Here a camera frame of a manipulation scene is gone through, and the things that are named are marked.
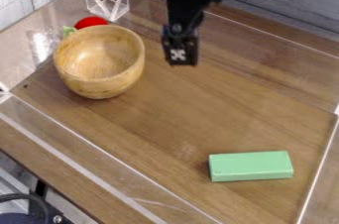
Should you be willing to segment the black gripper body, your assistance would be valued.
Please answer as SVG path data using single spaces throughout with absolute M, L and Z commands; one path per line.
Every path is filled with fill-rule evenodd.
M 170 65 L 196 66 L 198 61 L 198 34 L 196 31 L 172 34 L 168 25 L 162 26 L 161 47 Z

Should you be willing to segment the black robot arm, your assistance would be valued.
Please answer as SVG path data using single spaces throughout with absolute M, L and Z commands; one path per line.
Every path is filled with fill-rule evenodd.
M 166 23 L 161 30 L 161 46 L 170 65 L 194 66 L 198 62 L 198 27 L 204 10 L 222 0 L 165 0 Z

